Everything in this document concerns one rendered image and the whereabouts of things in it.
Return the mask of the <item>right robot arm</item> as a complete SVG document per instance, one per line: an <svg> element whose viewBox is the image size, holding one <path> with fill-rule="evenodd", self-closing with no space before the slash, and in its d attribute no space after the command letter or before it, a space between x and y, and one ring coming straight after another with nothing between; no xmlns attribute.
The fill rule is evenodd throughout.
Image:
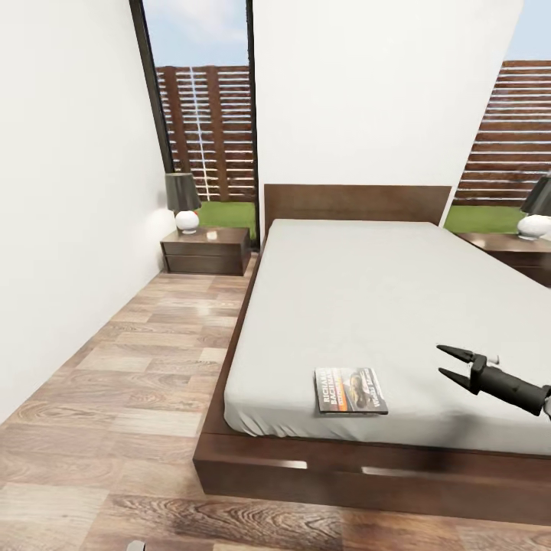
<svg viewBox="0 0 551 551"><path fill-rule="evenodd" d="M448 345L437 345L437 348L465 364L472 362L470 377L439 367L438 371L474 395L479 391L491 394L497 399L518 406L534 416L539 416L541 409L551 418L551 385L536 386L524 382L518 377L504 372L500 354L476 354Z"/></svg>

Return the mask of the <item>hardback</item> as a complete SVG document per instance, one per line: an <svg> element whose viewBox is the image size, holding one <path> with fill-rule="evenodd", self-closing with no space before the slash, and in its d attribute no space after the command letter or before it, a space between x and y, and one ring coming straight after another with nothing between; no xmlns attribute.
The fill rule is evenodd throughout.
<svg viewBox="0 0 551 551"><path fill-rule="evenodd" d="M389 415L377 372L366 367L316 367L321 415Z"/></svg>

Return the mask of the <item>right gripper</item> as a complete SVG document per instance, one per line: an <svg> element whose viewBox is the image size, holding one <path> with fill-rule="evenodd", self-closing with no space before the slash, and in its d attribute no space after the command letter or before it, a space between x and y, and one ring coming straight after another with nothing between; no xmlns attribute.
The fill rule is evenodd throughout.
<svg viewBox="0 0 551 551"><path fill-rule="evenodd" d="M507 374L504 371L487 366L487 356L476 354L473 351L465 350L448 345L437 345L437 348L455 359L462 360L465 364L472 362L470 377L463 376L453 371L439 367L438 371L449 379L452 379L458 385L474 395L479 391L491 394L497 399L512 405L516 390L519 389L520 378Z"/></svg>

